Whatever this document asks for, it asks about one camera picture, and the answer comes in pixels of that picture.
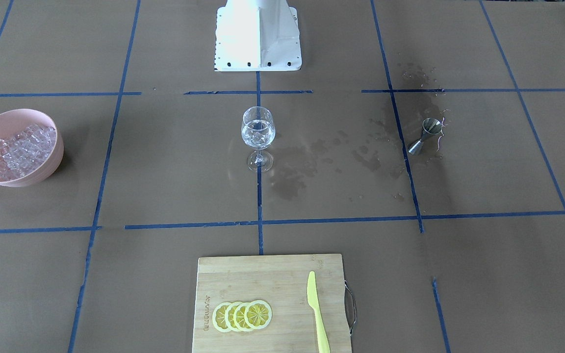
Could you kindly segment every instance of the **glass base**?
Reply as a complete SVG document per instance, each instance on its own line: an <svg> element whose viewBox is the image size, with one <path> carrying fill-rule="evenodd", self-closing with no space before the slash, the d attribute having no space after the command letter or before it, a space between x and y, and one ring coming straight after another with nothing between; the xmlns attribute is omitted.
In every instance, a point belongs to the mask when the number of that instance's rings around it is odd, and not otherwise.
<svg viewBox="0 0 565 353"><path fill-rule="evenodd" d="M258 151L252 152L247 158L247 167L254 173L258 172L258 165L260 163L260 172L266 172L272 168L274 164L274 157L267 151L260 152L260 161L258 160Z"/></svg>

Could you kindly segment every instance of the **cutting board handle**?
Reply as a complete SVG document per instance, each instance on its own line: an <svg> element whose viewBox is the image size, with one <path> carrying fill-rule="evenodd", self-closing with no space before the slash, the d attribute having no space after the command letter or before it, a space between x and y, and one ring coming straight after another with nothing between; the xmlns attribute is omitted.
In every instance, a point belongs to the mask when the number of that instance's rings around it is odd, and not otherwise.
<svg viewBox="0 0 565 353"><path fill-rule="evenodd" d="M346 281L345 279L343 280L343 285L346 288L346 293L348 295L350 295L350 302L352 304L352 322L350 322L350 319L348 319L350 317L350 309L348 309L348 302L344 299L343 300L343 304L344 307L346 309L346 319L348 320L348 327L350 327L350 336L352 336L352 331L355 329L355 326L357 325L357 300L355 300L355 295L354 293L352 293L352 290L350 290L350 287L348 286L348 281Z"/></svg>

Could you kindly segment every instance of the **wooden cutting board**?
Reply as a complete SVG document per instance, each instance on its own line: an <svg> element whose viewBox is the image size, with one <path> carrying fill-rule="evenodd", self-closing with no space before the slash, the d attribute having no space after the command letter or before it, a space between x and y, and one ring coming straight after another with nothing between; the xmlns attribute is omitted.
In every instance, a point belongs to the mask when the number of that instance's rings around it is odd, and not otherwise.
<svg viewBox="0 0 565 353"><path fill-rule="evenodd" d="M332 353L351 353L341 254L200 257L193 353L317 353L307 279L315 278ZM220 332L213 310L222 302L265 300L272 320L262 330Z"/></svg>

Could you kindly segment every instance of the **jigger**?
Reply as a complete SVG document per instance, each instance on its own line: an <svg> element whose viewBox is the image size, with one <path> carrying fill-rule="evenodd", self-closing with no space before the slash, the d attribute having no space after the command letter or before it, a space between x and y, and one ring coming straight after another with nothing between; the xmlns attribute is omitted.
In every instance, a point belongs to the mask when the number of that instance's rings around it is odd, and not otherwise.
<svg viewBox="0 0 565 353"><path fill-rule="evenodd" d="M441 128L442 125L439 120L433 118L424 119L424 121L422 122L422 136L420 136L420 138L416 142L409 145L407 151L413 156L420 153L424 141L429 139L433 135L439 134L441 132Z"/></svg>

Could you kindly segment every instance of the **plastic knife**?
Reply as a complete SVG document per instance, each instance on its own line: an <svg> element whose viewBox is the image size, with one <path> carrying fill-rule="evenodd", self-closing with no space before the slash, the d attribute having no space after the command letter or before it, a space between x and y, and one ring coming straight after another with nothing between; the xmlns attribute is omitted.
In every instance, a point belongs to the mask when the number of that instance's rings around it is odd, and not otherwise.
<svg viewBox="0 0 565 353"><path fill-rule="evenodd" d="M309 272L307 280L307 302L315 313L315 328L318 335L318 350L320 353L330 353L328 338L324 329L324 322L321 319L320 302L318 301L318 288L315 284L315 272Z"/></svg>

